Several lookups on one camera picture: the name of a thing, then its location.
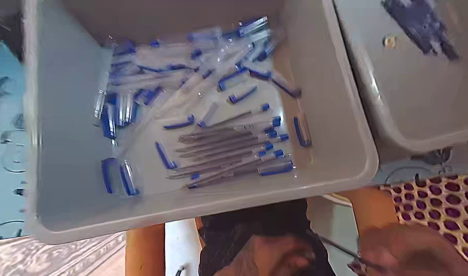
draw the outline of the person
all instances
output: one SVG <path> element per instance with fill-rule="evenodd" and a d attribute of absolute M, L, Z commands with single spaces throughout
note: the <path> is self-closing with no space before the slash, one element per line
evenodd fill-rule
<path fill-rule="evenodd" d="M 306 209 L 306 200 L 299 199 L 203 216 L 200 236 L 205 246 L 199 275 L 334 276 L 323 244 L 317 235 L 308 234 Z M 157 258 L 157 252 L 164 250 L 164 236 L 146 241 L 163 235 L 164 226 L 152 229 L 161 229 L 155 230 L 159 235 L 127 236 L 127 275 L 164 275 L 164 256 Z M 138 254 L 137 244 L 155 253 Z M 366 262 L 384 268 L 377 271 L 368 266 L 371 276 L 468 276 L 468 262 L 452 244 L 423 226 L 390 223 L 366 229 L 359 239 L 359 253 Z M 139 272 L 131 269 L 139 266 Z"/>

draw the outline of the pen clip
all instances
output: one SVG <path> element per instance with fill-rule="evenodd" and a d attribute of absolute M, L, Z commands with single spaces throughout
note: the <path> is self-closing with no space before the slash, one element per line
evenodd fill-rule
<path fill-rule="evenodd" d="M 192 125 L 195 122 L 195 117 L 192 115 L 188 116 L 186 118 L 186 122 L 181 122 L 181 123 L 175 123 L 175 124 L 169 124 L 169 125 L 163 125 L 164 129 L 177 129 L 177 128 L 183 128 Z"/>
<path fill-rule="evenodd" d="M 233 105 L 235 105 L 236 103 L 238 103 L 238 102 L 246 99 L 247 97 L 249 97 L 249 95 L 253 94 L 256 91 L 257 88 L 258 87 L 255 86 L 255 87 L 251 88 L 250 90 L 246 91 L 244 94 L 239 95 L 239 97 L 236 97 L 234 94 L 232 94 L 232 95 L 230 95 L 228 97 L 227 102 L 230 101 Z"/>
<path fill-rule="evenodd" d="M 175 168 L 177 168 L 176 162 L 168 160 L 168 158 L 166 157 L 166 153 L 162 149 L 161 144 L 159 144 L 157 141 L 155 142 L 155 148 L 157 149 L 157 153 L 159 153 L 159 157 L 161 158 L 162 162 L 164 163 L 164 166 L 166 166 L 166 169 L 175 169 Z"/>
<path fill-rule="evenodd" d="M 299 140 L 299 144 L 301 147 L 309 147 L 312 145 L 312 141 L 310 137 L 304 137 L 304 131 L 301 129 L 301 124 L 304 122 L 299 121 L 299 118 L 294 117 L 294 127 L 295 127 L 295 133 L 297 135 L 297 139 Z"/>

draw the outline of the hand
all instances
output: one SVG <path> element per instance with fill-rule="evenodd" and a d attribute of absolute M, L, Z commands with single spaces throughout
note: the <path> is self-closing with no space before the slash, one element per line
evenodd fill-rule
<path fill-rule="evenodd" d="M 390 274 L 468 275 L 468 262 L 439 232 L 421 225 L 390 224 L 360 238 L 360 256 Z"/>
<path fill-rule="evenodd" d="M 293 236 L 262 237 L 253 235 L 231 265 L 216 276 L 283 276 L 292 275 L 314 260 L 313 249 Z"/>

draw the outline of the blue pen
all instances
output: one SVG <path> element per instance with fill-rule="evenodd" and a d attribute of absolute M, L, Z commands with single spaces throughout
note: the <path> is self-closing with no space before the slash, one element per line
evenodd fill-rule
<path fill-rule="evenodd" d="M 223 121 L 220 121 L 218 123 L 215 123 L 213 125 L 210 125 L 208 126 L 209 128 L 213 128 L 213 127 L 216 127 L 216 126 L 220 126 L 220 125 L 223 125 L 225 123 L 229 123 L 231 121 L 234 121 L 234 120 L 237 120 L 238 118 L 241 118 L 241 117 L 244 117 L 244 116 L 249 116 L 249 115 L 253 115 L 253 114 L 257 114 L 257 113 L 260 113 L 260 112 L 264 112 L 264 111 L 267 111 L 270 109 L 270 105 L 268 103 L 264 103 L 262 104 L 259 108 L 257 109 L 254 109 L 254 110 L 249 110 L 249 111 L 245 111 L 245 112 L 242 112 L 238 115 L 235 115 L 233 117 L 230 117 L 228 119 L 225 119 Z"/>
<path fill-rule="evenodd" d="M 212 128 L 212 129 L 205 129 L 202 132 L 193 132 L 189 134 L 180 135 L 178 140 L 183 143 L 194 143 L 194 142 L 203 142 L 207 138 L 211 137 L 220 137 L 220 135 L 242 135 L 236 134 L 236 132 L 247 133 L 250 132 L 261 132 L 264 131 L 267 133 L 268 131 L 272 131 L 275 127 L 279 127 L 282 122 L 282 118 L 280 116 L 275 116 L 271 118 L 268 122 L 256 122 L 244 125 L 237 125 L 231 127 L 223 127 L 223 128 Z"/>
<path fill-rule="evenodd" d="M 284 152 L 282 150 L 276 150 L 272 154 L 267 155 L 259 153 L 254 154 L 250 157 L 244 158 L 243 161 L 237 164 L 228 166 L 225 169 L 211 173 L 209 175 L 206 175 L 205 177 L 200 177 L 199 180 L 194 180 L 191 184 L 187 184 L 186 187 L 188 187 L 189 189 L 204 187 L 206 185 L 218 182 L 219 180 L 225 179 L 226 175 L 229 175 L 230 173 L 236 173 L 237 171 L 244 170 L 252 166 L 257 166 L 261 163 L 275 160 L 283 156 Z"/>
<path fill-rule="evenodd" d="M 235 105 L 238 102 L 240 102 L 240 101 L 246 99 L 247 97 L 249 97 L 249 95 L 253 94 L 256 91 L 257 88 L 258 87 L 255 86 L 255 87 L 251 88 L 250 90 L 244 92 L 243 94 L 238 95 L 237 97 L 234 94 L 232 94 L 227 98 L 227 102 L 231 102 L 233 105 Z"/>
<path fill-rule="evenodd" d="M 195 158 L 210 158 L 212 156 L 216 156 L 219 154 L 225 154 L 226 152 L 231 152 L 243 148 L 254 147 L 259 144 L 265 143 L 278 143 L 288 140 L 287 134 L 282 134 L 277 136 L 277 133 L 274 132 L 273 134 L 260 134 L 255 137 L 249 137 L 249 140 L 241 140 L 241 141 L 232 141 L 231 144 L 225 146 L 216 146 L 210 148 L 201 148 L 195 150 L 193 152 L 188 152 L 181 154 L 180 157 L 188 158 L 188 157 L 195 157 Z"/>

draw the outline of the blue pen cap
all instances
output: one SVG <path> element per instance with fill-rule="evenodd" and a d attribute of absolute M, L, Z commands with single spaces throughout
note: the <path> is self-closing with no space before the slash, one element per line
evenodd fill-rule
<path fill-rule="evenodd" d="M 191 59 L 192 60 L 196 60 L 197 58 L 199 58 L 201 56 L 202 56 L 202 51 L 200 49 L 194 49 L 191 52 Z"/>
<path fill-rule="evenodd" d="M 273 154 L 276 156 L 276 157 L 280 157 L 280 156 L 283 156 L 284 155 L 284 151 L 279 149 L 279 150 L 276 150 L 273 152 Z"/>
<path fill-rule="evenodd" d="M 278 139 L 280 141 L 285 141 L 285 140 L 288 140 L 288 134 L 282 134 L 278 137 Z"/>
<path fill-rule="evenodd" d="M 282 122 L 282 118 L 280 116 L 276 116 L 272 119 L 271 125 L 274 127 L 279 127 L 281 122 Z"/>
<path fill-rule="evenodd" d="M 275 138 L 277 136 L 277 131 L 275 130 L 269 130 L 266 132 L 270 138 Z"/>
<path fill-rule="evenodd" d="M 267 110 L 269 110 L 269 109 L 270 109 L 270 104 L 268 104 L 268 103 L 262 104 L 262 110 L 263 110 L 263 111 L 267 111 Z"/>
<path fill-rule="evenodd" d="M 270 142 L 265 143 L 265 150 L 270 150 L 273 148 L 273 144 Z"/>

